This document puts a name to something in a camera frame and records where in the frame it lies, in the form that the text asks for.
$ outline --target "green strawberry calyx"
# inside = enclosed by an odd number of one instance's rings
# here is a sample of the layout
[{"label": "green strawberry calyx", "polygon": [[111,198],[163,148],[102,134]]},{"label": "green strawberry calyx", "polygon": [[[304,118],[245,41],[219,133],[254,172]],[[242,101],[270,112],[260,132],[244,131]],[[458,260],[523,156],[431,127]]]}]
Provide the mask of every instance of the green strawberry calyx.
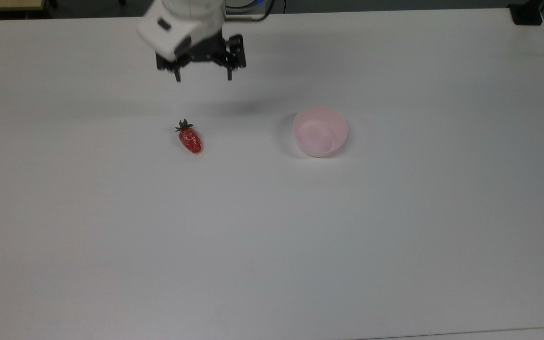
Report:
[{"label": "green strawberry calyx", "polygon": [[184,122],[182,122],[181,120],[179,121],[179,127],[175,127],[175,132],[179,132],[179,131],[182,131],[183,129],[188,129],[193,127],[194,125],[192,124],[188,124],[188,121],[186,121],[186,119],[184,119]]}]

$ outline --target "table surface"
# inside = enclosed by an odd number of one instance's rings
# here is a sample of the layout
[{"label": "table surface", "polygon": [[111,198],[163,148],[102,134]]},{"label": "table surface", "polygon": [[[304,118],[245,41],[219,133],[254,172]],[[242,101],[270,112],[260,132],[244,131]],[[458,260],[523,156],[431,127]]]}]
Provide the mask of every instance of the table surface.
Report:
[{"label": "table surface", "polygon": [[412,336],[408,340],[544,340],[544,329]]},{"label": "table surface", "polygon": [[39,10],[44,4],[45,0],[0,0],[0,11]]},{"label": "table surface", "polygon": [[[0,22],[0,340],[544,327],[544,25],[271,16],[176,84],[137,22]],[[334,157],[292,138],[312,105]]]}]

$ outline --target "strawberry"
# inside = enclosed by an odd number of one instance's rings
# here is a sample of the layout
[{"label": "strawberry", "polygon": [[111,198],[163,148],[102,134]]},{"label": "strawberry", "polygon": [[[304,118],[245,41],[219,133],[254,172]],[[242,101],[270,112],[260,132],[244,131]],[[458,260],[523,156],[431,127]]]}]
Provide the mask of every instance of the strawberry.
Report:
[{"label": "strawberry", "polygon": [[191,153],[200,153],[201,152],[201,140],[199,139],[196,131],[192,129],[192,124],[188,124],[186,119],[184,122],[179,121],[179,127],[176,127],[176,132],[179,131],[179,141],[190,150]]}]

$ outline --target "pink bowl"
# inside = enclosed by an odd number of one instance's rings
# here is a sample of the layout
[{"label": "pink bowl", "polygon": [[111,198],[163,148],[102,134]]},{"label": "pink bowl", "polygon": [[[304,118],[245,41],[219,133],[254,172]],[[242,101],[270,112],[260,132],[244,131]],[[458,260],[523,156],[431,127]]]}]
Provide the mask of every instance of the pink bowl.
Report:
[{"label": "pink bowl", "polygon": [[346,141],[348,125],[336,110],[312,106],[297,114],[293,134],[301,151],[313,157],[325,157]]}]

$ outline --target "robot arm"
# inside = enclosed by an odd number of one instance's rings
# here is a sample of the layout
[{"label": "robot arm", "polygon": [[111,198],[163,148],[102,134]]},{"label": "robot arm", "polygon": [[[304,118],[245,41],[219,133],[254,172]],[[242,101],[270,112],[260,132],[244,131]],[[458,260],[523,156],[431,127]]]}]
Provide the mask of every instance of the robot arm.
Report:
[{"label": "robot arm", "polygon": [[154,0],[138,34],[156,51],[157,68],[180,81],[179,69],[190,62],[214,62],[232,71],[247,66],[242,36],[222,36],[224,0]]}]

